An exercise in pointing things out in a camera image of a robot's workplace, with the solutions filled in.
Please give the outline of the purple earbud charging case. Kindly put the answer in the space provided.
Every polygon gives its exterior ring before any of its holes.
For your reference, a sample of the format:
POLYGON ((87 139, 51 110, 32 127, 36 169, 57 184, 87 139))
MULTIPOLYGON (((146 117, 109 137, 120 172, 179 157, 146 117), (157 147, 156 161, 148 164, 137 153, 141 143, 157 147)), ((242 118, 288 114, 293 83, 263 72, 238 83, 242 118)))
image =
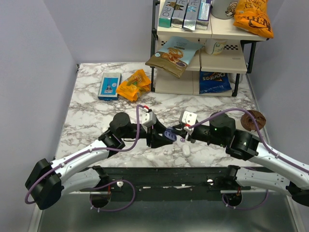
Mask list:
POLYGON ((164 136, 172 140, 173 142, 177 141, 177 135, 173 132, 173 127, 166 128, 164 136))

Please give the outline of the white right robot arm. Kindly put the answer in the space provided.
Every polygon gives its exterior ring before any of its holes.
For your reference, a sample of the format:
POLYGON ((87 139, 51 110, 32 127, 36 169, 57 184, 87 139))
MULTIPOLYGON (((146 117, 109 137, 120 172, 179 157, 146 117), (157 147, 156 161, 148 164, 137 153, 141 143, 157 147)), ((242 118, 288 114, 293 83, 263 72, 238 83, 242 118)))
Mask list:
POLYGON ((281 192, 295 202, 309 204, 309 166, 299 162, 268 145, 261 134, 257 136, 236 129, 235 120, 226 110, 212 114, 206 120, 197 121, 197 115, 183 111, 175 133, 192 141, 219 145, 231 157, 259 164, 270 171, 251 171, 238 166, 229 166, 229 173, 222 177, 227 189, 258 187, 281 192))

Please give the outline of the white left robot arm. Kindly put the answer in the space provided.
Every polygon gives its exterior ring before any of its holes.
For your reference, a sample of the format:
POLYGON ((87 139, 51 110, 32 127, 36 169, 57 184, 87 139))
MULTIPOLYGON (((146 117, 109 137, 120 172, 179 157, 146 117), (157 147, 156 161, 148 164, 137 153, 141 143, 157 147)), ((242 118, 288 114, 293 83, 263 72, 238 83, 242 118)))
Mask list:
POLYGON ((25 182, 28 190, 25 203, 45 210, 64 194, 90 188, 104 190, 107 179, 102 168, 91 165, 118 152, 132 150, 139 139, 146 140, 150 148, 159 148, 173 144, 177 136, 151 110, 138 116, 136 123, 131 123, 127 113, 117 113, 108 129, 89 146, 61 159, 36 162, 25 182))

